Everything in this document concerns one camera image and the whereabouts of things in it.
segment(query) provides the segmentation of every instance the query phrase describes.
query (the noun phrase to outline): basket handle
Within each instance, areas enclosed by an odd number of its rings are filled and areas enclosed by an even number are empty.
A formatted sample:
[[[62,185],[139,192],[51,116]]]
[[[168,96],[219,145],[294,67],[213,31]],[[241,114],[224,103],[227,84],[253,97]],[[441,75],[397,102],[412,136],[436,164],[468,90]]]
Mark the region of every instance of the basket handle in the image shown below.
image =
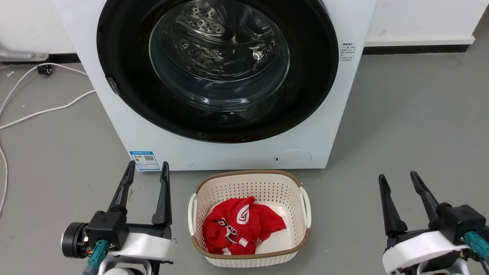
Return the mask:
[[[194,211],[195,211],[195,200],[197,199],[197,194],[193,194],[188,203],[188,230],[190,231],[190,235],[195,235],[195,219],[194,219]]]
[[[307,192],[304,188],[300,187],[299,190],[301,191],[301,203],[302,203],[302,209],[304,211],[304,222],[306,222],[307,228],[311,228],[311,202],[309,201],[309,196],[307,195]]]

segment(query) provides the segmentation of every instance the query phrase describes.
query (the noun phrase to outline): round glass door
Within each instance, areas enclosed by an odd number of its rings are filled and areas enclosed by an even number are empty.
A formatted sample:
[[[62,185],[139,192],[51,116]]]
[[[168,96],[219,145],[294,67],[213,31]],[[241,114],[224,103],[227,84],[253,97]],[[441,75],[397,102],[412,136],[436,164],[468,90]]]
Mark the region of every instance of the round glass door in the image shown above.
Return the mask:
[[[338,65],[319,0],[108,0],[97,48],[134,111],[208,142],[293,128],[324,101]]]

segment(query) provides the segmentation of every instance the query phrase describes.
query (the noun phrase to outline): white washing machine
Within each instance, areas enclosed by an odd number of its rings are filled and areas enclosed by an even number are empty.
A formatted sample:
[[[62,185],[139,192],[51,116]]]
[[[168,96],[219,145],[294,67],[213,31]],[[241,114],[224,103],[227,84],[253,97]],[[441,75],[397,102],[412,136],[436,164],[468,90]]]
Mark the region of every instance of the white washing machine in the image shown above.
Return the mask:
[[[139,171],[325,168],[377,0],[53,0]]]

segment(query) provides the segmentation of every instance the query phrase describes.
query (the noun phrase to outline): concrete floor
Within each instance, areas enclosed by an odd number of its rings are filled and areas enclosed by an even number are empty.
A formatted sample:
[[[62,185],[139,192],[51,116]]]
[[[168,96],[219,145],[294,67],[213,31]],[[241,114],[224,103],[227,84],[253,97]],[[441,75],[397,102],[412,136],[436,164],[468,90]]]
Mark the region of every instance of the concrete floor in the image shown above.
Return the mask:
[[[292,171],[309,193],[313,223],[308,244],[286,264],[230,271],[208,263],[192,245],[186,211],[195,186],[215,172],[172,172],[172,229],[180,262],[162,266],[160,273],[385,274],[380,173],[410,229],[428,223],[411,170],[440,202],[470,204],[489,217],[488,26],[486,14],[464,54],[362,58],[328,168]],[[0,69],[1,101],[30,67]],[[7,77],[10,71],[15,74]],[[64,105],[91,89],[86,77],[63,69],[50,77],[32,74],[0,125]],[[87,222],[106,209],[129,161],[100,101],[90,95],[68,109],[1,130],[0,138],[10,167],[0,219],[1,273],[80,274],[86,261],[62,256],[62,233],[69,223]],[[150,222],[157,179],[158,173],[136,174],[129,222]],[[483,274],[477,263],[469,268]]]

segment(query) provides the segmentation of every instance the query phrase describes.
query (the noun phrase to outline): teal connector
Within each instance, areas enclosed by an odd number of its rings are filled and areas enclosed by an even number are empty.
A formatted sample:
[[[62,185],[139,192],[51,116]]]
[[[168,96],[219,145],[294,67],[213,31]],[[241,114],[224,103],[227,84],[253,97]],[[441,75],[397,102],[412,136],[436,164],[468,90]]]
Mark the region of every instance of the teal connector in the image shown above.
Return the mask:
[[[97,275],[98,268],[107,257],[107,253],[109,253],[109,242],[105,240],[98,241],[89,257],[88,265],[83,275]]]
[[[477,233],[471,231],[465,234],[465,244],[489,263],[489,244]]]

